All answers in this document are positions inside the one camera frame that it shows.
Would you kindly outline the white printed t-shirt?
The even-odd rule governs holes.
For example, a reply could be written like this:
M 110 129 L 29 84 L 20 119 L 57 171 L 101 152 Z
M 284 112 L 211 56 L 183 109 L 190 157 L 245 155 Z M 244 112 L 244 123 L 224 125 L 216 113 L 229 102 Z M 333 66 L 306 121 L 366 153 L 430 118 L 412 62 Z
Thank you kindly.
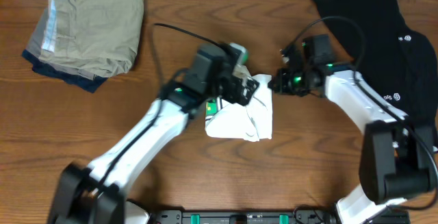
M 259 82 L 252 99 L 246 106 L 213 99 L 206 104 L 205 132 L 212 138 L 236 138 L 258 142 L 272 138 L 272 91 L 268 83 L 272 76 L 253 75 Z

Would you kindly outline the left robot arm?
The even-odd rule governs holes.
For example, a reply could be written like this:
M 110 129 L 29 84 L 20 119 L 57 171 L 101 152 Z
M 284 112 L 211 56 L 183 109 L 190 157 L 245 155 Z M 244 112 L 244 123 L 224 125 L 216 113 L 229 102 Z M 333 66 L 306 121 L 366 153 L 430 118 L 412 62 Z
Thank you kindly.
M 127 199 L 133 184 L 206 101 L 220 97 L 248 105 L 259 82 L 235 72 L 247 59 L 241 45 L 202 44 L 192 65 L 162 86 L 148 112 L 118 143 L 86 167 L 69 164 L 62 171 L 48 224 L 148 223 L 149 213 Z

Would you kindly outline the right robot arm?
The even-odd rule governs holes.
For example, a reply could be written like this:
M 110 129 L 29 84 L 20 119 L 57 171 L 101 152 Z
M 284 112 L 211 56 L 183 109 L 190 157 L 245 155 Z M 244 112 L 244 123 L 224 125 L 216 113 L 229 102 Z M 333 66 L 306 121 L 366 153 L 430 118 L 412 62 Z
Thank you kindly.
M 437 190 L 432 127 L 387 103 L 351 64 L 291 55 L 283 61 L 269 83 L 275 93 L 303 97 L 316 90 L 363 134 L 360 184 L 336 203 L 338 223 L 370 223 L 387 210 L 408 210 L 406 201 Z

